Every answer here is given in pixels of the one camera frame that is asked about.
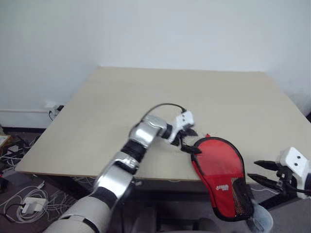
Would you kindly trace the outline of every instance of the power outlet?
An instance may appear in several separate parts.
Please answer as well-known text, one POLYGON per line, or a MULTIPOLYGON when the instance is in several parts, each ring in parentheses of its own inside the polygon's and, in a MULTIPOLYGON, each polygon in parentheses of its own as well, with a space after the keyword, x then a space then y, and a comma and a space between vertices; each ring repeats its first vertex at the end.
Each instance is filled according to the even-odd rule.
POLYGON ((54 102, 47 102, 45 105, 47 113, 49 114, 49 116, 52 115, 53 117, 56 117, 63 108, 63 105, 56 104, 54 102))

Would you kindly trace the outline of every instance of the power adapter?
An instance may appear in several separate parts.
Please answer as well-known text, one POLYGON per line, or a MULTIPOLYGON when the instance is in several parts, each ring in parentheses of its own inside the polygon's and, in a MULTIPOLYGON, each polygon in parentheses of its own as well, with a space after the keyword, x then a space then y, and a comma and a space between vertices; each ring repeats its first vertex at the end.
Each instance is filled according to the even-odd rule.
POLYGON ((46 207, 48 200, 45 198, 30 198, 26 197, 23 204, 25 206, 22 208, 23 214, 32 214, 35 211, 40 212, 43 208, 46 207))

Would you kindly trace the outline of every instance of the black cable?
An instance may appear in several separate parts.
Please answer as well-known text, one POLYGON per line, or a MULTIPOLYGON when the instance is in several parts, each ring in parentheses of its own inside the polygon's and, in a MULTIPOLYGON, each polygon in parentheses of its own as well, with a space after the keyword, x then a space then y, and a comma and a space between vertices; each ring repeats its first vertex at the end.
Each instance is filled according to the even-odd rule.
POLYGON ((51 121, 53 121, 53 119, 52 119, 52 117, 51 117, 51 113, 52 113, 52 111, 49 111, 49 118, 51 119, 51 121))
POLYGON ((298 189, 298 188, 295 188, 293 187, 289 182, 286 182, 286 187, 288 187, 290 190, 294 191, 294 192, 297 192, 297 193, 304 193, 306 195, 311 195, 311 190, 309 189, 298 189))
POLYGON ((151 111, 153 111, 153 110, 156 109, 157 107, 160 107, 160 106, 163 106, 163 105, 172 105, 172 106, 179 107, 179 108, 181 109, 181 112, 182 112, 182 113, 184 113, 184 112, 187 111, 184 107, 182 107, 182 106, 180 106, 180 105, 178 105, 178 104, 175 104, 175 103, 160 103, 160 104, 158 104, 158 105, 152 107, 151 109, 149 109, 149 110, 142 116, 142 118, 140 119, 140 121, 139 121, 136 125, 134 125, 134 126, 131 128, 131 130, 130 130, 130 132, 128 133, 128 135, 129 135, 129 136, 131 135, 132 130, 133 130, 137 125, 139 125, 139 123, 142 122, 142 120, 143 120, 151 111))
POLYGON ((8 212, 8 210, 10 209, 10 207, 12 207, 12 206, 14 206, 14 205, 18 205, 18 206, 23 206, 23 207, 24 207, 26 204, 14 203, 14 204, 11 204, 11 205, 8 206, 8 208, 7 208, 7 209, 5 210, 5 212, 4 212, 4 216, 5 216, 5 218, 6 218, 7 220, 9 220, 10 222, 13 222, 13 221, 9 219, 9 217, 8 217, 8 215, 7 215, 7 212, 8 212))
POLYGON ((172 105, 172 106, 179 107, 181 109, 182 113, 187 111, 184 107, 182 107, 182 106, 180 106, 178 104, 175 104, 175 103, 161 103, 161 104, 158 104, 158 105, 152 107, 148 112, 146 112, 145 115, 140 119, 140 121, 142 121, 151 111, 153 111, 157 107, 160 107, 160 106, 163 106, 163 105, 172 105))
POLYGON ((12 223, 12 221, 11 221, 5 214, 1 214, 1 213, 0 213, 0 215, 3 216, 6 220, 8 220, 9 222, 12 223))

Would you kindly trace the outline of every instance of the silver robot arm segment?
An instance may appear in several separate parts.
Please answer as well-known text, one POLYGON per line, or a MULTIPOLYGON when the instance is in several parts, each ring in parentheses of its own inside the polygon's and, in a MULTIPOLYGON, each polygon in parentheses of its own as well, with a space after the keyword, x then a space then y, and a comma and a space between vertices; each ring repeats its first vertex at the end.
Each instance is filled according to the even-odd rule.
POLYGON ((147 115, 132 129, 126 144, 98 176, 93 192, 78 200, 45 233, 104 233, 114 207, 130 191, 133 175, 153 140, 159 136, 170 143, 177 131, 193 125, 192 114, 186 113, 179 115, 173 125, 147 115))

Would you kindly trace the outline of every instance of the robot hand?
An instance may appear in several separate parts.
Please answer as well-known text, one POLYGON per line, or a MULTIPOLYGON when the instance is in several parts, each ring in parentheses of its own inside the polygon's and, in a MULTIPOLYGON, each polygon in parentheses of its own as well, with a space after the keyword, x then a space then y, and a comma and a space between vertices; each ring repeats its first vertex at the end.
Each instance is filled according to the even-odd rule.
POLYGON ((192 113, 179 105, 165 103, 152 108, 133 127, 126 144, 97 177, 93 192, 78 200, 45 233, 104 233, 114 207, 131 191, 133 175, 154 139, 158 136, 175 146, 180 142, 182 151, 195 150, 182 143, 184 136, 196 134, 191 130, 193 125, 192 113), (178 106, 182 113, 173 124, 149 115, 161 105, 178 106))
POLYGON ((279 192, 260 203, 261 206, 270 209, 295 198, 311 198, 311 161, 294 147, 282 151, 276 162, 260 160, 255 164, 276 171, 279 177, 278 181, 272 181, 265 176, 248 174, 254 181, 279 192))

